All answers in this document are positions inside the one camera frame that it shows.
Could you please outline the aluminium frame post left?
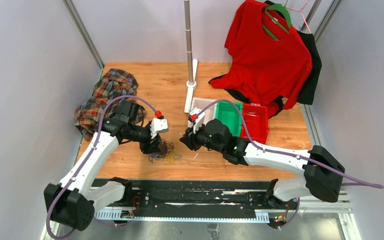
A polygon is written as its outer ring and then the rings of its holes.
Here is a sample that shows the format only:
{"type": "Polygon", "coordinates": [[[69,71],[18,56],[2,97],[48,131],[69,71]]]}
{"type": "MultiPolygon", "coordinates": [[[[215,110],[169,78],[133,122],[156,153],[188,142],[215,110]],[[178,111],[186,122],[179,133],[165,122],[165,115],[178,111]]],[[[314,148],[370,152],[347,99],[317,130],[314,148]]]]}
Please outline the aluminium frame post left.
{"type": "Polygon", "coordinates": [[[65,8],[67,9],[69,15],[71,16],[71,19],[73,20],[77,30],[79,31],[84,43],[86,44],[89,52],[92,55],[92,58],[94,59],[97,67],[103,71],[105,64],[103,59],[101,58],[98,49],[96,48],[76,6],[75,3],[72,0],[62,0],[62,2],[65,5],[65,8]]]}

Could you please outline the red t-shirt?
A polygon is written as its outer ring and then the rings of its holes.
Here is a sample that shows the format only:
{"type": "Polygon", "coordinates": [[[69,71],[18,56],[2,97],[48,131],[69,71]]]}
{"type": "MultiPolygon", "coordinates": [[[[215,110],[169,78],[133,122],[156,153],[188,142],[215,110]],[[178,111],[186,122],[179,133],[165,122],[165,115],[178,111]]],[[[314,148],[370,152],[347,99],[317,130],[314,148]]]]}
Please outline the red t-shirt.
{"type": "Polygon", "coordinates": [[[267,106],[271,118],[297,103],[312,70],[312,58],[293,26],[278,41],[264,33],[262,9],[266,6],[246,0],[237,9],[224,44],[232,57],[231,67],[209,84],[238,92],[246,102],[267,106]]]}

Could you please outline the green plastic bin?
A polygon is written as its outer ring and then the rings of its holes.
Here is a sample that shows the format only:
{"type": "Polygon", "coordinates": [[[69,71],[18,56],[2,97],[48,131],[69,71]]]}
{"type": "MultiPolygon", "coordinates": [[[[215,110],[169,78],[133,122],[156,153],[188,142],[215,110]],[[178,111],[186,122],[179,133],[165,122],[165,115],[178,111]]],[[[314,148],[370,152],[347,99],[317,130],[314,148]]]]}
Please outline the green plastic bin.
{"type": "Polygon", "coordinates": [[[214,118],[226,125],[230,133],[234,137],[239,137],[242,129],[242,120],[240,114],[243,110],[242,102],[233,102],[239,112],[236,111],[236,108],[232,104],[221,101],[218,102],[215,106],[215,115],[214,118]]]}

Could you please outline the metal pole with white base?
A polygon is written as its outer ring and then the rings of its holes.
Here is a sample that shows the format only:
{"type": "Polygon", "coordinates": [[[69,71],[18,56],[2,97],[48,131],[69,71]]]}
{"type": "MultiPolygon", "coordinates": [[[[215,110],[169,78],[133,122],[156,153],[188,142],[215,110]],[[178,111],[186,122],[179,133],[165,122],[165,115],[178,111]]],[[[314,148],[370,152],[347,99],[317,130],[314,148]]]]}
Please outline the metal pole with white base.
{"type": "Polygon", "coordinates": [[[194,90],[197,87],[196,72],[198,67],[198,60],[193,59],[190,1],[184,0],[183,5],[184,5],[185,35],[186,35],[187,70],[188,70],[188,80],[186,81],[187,92],[186,92],[186,98],[185,98],[185,104],[184,104],[184,112],[189,113],[191,110],[194,90]]]}

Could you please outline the black t-shirt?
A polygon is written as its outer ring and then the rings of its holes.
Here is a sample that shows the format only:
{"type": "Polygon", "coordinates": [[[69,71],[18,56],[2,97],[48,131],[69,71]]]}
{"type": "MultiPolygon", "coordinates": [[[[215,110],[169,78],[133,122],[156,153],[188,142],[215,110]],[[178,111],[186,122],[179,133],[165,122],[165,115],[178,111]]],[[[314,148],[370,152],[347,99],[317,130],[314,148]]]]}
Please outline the black t-shirt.
{"type": "Polygon", "coordinates": [[[314,95],[319,80],[320,72],[322,69],[322,61],[319,56],[315,37],[313,34],[297,31],[297,34],[300,36],[303,44],[307,48],[311,56],[311,72],[309,73],[306,81],[302,85],[300,92],[296,98],[296,101],[300,104],[312,105],[314,102],[314,95]]]}

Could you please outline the aluminium frame post right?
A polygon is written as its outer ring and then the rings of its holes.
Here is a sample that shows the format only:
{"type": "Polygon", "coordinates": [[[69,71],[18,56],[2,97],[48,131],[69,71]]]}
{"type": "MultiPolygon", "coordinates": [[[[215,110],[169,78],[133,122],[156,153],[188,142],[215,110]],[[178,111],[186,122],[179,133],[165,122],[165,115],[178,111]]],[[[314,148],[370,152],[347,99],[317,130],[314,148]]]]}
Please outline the aluminium frame post right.
{"type": "Polygon", "coordinates": [[[327,29],[328,25],[334,18],[340,4],[342,3],[342,0],[332,0],[329,7],[327,8],[325,15],[321,19],[321,22],[314,34],[315,42],[317,43],[318,40],[321,38],[325,30],[327,29]]]}

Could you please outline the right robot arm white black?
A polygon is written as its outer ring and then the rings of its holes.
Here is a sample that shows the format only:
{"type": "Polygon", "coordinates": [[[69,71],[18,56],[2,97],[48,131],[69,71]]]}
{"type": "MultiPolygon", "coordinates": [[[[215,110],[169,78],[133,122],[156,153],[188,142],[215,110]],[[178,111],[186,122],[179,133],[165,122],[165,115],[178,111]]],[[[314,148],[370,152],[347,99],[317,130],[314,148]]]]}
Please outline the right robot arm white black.
{"type": "Polygon", "coordinates": [[[307,196],[321,201],[338,201],[345,168],[323,146],[310,150],[273,147],[231,134],[220,120],[194,124],[179,139],[191,151],[205,147],[216,151],[229,163],[264,166],[295,174],[289,179],[274,179],[266,193],[266,203],[274,209],[285,202],[307,196]]]}

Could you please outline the white plastic bin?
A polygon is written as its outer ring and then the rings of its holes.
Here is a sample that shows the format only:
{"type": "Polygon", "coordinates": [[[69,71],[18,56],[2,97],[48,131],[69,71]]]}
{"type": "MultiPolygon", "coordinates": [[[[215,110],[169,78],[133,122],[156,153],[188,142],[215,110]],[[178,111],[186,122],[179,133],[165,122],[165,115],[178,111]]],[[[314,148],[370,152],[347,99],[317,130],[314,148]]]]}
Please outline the white plastic bin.
{"type": "MultiPolygon", "coordinates": [[[[204,107],[208,106],[210,103],[214,102],[215,99],[209,99],[209,98],[200,98],[200,97],[193,97],[191,106],[190,106],[190,111],[192,111],[194,108],[198,108],[202,110],[204,107]]],[[[216,109],[217,109],[217,104],[214,104],[207,108],[204,111],[204,121],[203,124],[206,125],[209,121],[213,120],[216,116],[216,109]]]]}

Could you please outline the plaid flannel shirt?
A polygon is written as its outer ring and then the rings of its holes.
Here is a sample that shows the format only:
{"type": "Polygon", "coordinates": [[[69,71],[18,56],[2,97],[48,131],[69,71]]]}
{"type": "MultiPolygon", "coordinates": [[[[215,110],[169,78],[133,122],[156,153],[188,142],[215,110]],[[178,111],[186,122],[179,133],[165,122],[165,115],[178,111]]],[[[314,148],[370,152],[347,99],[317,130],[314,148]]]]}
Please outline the plaid flannel shirt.
{"type": "Polygon", "coordinates": [[[90,141],[98,130],[100,116],[105,105],[120,96],[137,95],[139,84],[133,74],[117,68],[111,68],[94,85],[91,97],[75,111],[74,126],[90,141]]]}

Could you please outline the green clothes hanger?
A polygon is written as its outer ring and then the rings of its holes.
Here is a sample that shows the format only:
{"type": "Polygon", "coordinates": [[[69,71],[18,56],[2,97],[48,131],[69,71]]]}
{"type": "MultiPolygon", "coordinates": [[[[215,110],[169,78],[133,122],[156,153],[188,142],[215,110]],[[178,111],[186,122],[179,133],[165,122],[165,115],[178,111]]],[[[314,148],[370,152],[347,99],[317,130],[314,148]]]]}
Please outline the green clothes hanger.
{"type": "Polygon", "coordinates": [[[262,10],[261,27],[272,40],[278,41],[292,31],[292,19],[285,6],[279,3],[266,2],[262,10]]]}

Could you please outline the red plastic bin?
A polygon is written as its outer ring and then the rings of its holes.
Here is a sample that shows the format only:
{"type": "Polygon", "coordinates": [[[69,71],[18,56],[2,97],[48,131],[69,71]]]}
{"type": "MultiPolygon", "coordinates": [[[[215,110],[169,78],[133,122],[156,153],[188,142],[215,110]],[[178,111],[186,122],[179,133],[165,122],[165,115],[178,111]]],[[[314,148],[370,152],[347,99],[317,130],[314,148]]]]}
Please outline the red plastic bin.
{"type": "Polygon", "coordinates": [[[244,103],[242,116],[252,140],[265,144],[269,135],[268,108],[263,105],[244,103]]]}

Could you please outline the aluminium frame post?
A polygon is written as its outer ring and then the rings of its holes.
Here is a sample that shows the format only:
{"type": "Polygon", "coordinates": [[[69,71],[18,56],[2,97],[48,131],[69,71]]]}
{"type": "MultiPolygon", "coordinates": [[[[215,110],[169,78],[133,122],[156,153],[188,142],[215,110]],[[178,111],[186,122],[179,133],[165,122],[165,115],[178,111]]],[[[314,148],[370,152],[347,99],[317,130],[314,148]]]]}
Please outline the aluminium frame post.
{"type": "Polygon", "coordinates": [[[103,71],[105,64],[103,59],[101,58],[98,49],[96,48],[76,6],[75,3],[72,0],[62,0],[62,2],[65,5],[65,8],[67,9],[69,15],[71,16],[71,19],[73,20],[77,30],[79,31],[84,43],[86,44],[89,52],[92,55],[92,58],[94,59],[97,67],[103,71]]]}
{"type": "Polygon", "coordinates": [[[321,38],[325,30],[327,29],[328,25],[334,18],[340,4],[342,3],[342,0],[332,0],[329,7],[327,8],[325,15],[321,19],[321,22],[314,34],[315,42],[317,43],[318,40],[321,38]]]}

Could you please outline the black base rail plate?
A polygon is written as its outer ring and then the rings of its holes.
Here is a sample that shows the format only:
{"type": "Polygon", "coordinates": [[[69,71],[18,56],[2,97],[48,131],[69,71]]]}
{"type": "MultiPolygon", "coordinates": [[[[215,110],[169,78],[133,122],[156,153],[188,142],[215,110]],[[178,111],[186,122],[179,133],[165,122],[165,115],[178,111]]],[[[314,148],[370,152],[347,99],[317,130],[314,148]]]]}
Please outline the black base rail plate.
{"type": "Polygon", "coordinates": [[[291,213],[295,199],[270,199],[267,181],[133,180],[130,196],[96,214],[98,219],[136,221],[270,221],[265,214],[291,213]]]}

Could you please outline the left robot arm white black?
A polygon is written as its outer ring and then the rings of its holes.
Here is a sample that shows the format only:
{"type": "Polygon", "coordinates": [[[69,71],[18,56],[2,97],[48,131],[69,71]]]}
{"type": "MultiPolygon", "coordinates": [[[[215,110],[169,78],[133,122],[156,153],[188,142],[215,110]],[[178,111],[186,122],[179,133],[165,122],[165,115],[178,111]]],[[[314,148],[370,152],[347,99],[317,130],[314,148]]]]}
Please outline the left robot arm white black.
{"type": "Polygon", "coordinates": [[[111,153],[124,142],[139,143],[145,155],[162,152],[160,134],[169,130],[167,119],[155,110],[155,117],[147,125],[137,125],[139,107],[128,100],[116,104],[113,113],[100,118],[90,144],[73,168],[58,184],[46,186],[43,194],[48,232],[52,231],[51,221],[83,231],[108,205],[126,207],[137,203],[129,180],[113,177],[101,187],[91,186],[111,153]]]}

